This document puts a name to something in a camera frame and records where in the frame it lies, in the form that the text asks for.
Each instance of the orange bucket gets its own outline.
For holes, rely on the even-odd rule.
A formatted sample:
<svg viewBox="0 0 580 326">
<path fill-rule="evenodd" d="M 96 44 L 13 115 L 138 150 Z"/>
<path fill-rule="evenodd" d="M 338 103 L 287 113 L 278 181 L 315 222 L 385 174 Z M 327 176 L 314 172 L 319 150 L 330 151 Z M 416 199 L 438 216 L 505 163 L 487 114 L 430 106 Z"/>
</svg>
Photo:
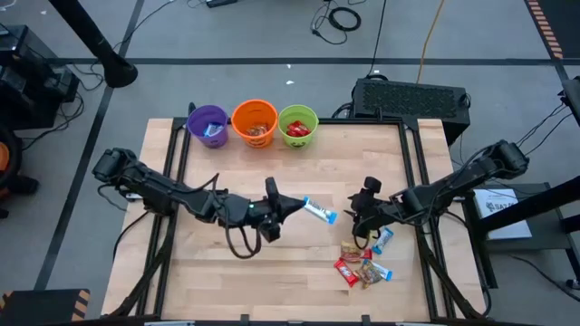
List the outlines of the orange bucket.
<svg viewBox="0 0 580 326">
<path fill-rule="evenodd" d="M 277 123 L 276 108 L 263 100 L 245 101 L 232 114 L 232 128 L 249 147 L 255 149 L 264 148 L 272 142 Z M 268 132 L 260 136 L 249 136 L 247 130 L 259 124 L 266 124 Z"/>
</svg>

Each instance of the purple bucket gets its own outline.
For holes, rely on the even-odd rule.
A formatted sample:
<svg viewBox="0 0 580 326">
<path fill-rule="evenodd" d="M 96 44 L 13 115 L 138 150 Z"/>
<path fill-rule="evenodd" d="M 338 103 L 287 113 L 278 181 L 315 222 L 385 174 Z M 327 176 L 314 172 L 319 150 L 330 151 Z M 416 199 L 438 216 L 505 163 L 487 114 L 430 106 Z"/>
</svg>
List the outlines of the purple bucket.
<svg viewBox="0 0 580 326">
<path fill-rule="evenodd" d="M 204 137 L 203 132 L 209 123 L 219 123 L 224 128 L 211 137 Z M 216 105 L 201 106 L 189 115 L 188 130 L 206 147 L 220 148 L 227 142 L 227 114 Z"/>
</svg>

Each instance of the green bucket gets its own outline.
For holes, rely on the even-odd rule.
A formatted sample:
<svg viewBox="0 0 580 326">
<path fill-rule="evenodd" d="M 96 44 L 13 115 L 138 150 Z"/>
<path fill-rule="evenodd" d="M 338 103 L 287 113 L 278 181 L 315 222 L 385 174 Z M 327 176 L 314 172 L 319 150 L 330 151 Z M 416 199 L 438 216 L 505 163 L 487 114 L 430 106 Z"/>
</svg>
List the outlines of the green bucket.
<svg viewBox="0 0 580 326">
<path fill-rule="evenodd" d="M 310 130 L 310 134 L 304 137 L 292 137 L 286 134 L 286 128 L 289 124 L 296 120 L 302 121 L 306 127 Z M 282 132 L 282 137 L 286 145 L 293 149 L 302 148 L 310 143 L 316 128 L 318 127 L 318 117 L 316 113 L 305 105 L 295 104 L 290 105 L 280 112 L 278 115 L 278 128 Z"/>
</svg>

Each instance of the orange object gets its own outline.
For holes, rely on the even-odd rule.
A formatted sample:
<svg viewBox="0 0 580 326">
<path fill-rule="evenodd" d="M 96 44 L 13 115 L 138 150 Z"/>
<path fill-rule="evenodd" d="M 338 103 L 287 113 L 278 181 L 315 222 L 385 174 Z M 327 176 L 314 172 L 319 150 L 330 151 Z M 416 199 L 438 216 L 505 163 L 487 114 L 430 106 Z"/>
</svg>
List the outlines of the orange object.
<svg viewBox="0 0 580 326">
<path fill-rule="evenodd" d="M 6 170 L 8 167 L 8 160 L 10 159 L 10 152 L 8 147 L 0 142 L 0 171 Z M 0 198 L 8 195 L 8 188 L 0 188 Z"/>
<path fill-rule="evenodd" d="M 272 142 L 277 123 L 278 112 L 276 108 L 263 100 L 245 101 L 232 114 L 232 128 L 249 147 L 255 149 L 264 148 Z M 259 136 L 247 135 L 247 130 L 255 125 L 267 125 L 269 130 Z"/>
</svg>

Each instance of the gray floor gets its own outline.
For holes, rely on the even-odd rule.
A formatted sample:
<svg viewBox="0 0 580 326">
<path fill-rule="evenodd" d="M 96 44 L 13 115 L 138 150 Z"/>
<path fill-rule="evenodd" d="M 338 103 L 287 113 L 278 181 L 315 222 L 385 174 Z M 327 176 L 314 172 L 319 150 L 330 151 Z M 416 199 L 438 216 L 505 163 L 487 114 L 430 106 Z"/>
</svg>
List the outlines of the gray floor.
<svg viewBox="0 0 580 326">
<path fill-rule="evenodd" d="M 121 40 L 138 0 L 82 1 L 108 40 Z M 140 20 L 164 0 L 146 0 Z M 391 0 L 378 56 L 418 58 L 437 9 L 437 1 Z M 308 25 L 319 5 L 313 0 L 241 0 L 236 5 L 207 9 L 186 6 L 185 0 L 168 5 L 134 34 L 130 58 L 251 58 L 251 57 L 364 57 L 372 55 L 382 2 L 368 1 L 354 9 L 362 16 L 360 30 L 348 42 L 331 46 L 312 36 Z M 59 56 L 90 58 L 90 53 L 47 1 L 18 1 L 0 12 L 3 24 L 28 24 Z M 340 39 L 331 29 L 321 30 Z M 522 0 L 448 0 L 433 33 L 429 58 L 545 59 L 542 44 Z M 263 98 L 278 109 L 293 103 L 314 108 L 329 117 L 349 100 L 356 78 L 368 65 L 255 64 L 255 65 L 140 65 L 131 86 L 112 94 L 101 133 L 92 154 L 92 167 L 111 147 L 139 152 L 149 118 L 184 116 L 190 101 L 217 104 L 231 112 L 241 101 Z M 415 65 L 378 65 L 375 70 L 402 82 L 414 82 Z M 566 67 L 571 77 L 580 67 Z M 83 78 L 88 85 L 91 77 Z M 558 105 L 560 81 L 549 66 L 426 66 L 422 82 L 465 87 L 471 94 L 471 126 L 464 133 L 462 153 L 499 139 L 518 140 Z M 71 127 L 41 140 L 24 154 L 24 173 L 38 178 L 42 187 L 34 197 L 11 199 L 11 217 L 0 221 L 0 292 L 32 289 L 64 200 L 101 105 L 104 87 L 81 92 L 85 113 Z M 74 110 L 75 104 L 66 110 Z M 557 123 L 551 119 L 525 145 L 536 145 Z M 28 131 L 33 135 L 38 131 Z M 557 185 L 578 174 L 578 127 L 566 120 L 531 156 L 529 171 L 514 182 L 550 182 Z M 451 148 L 454 158 L 459 147 Z M 111 250 L 121 230 L 123 213 L 96 194 L 98 183 L 90 170 L 82 183 L 61 251 L 48 283 L 49 289 L 85 287 L 92 291 L 89 315 L 97 317 L 111 271 Z M 577 214 L 578 205 L 565 207 Z M 572 277 L 563 253 L 527 255 L 557 280 Z M 491 316 L 501 321 L 537 324 L 574 324 L 580 318 L 576 302 L 539 277 L 526 265 L 506 256 L 494 256 L 499 289 L 492 290 Z"/>
</svg>

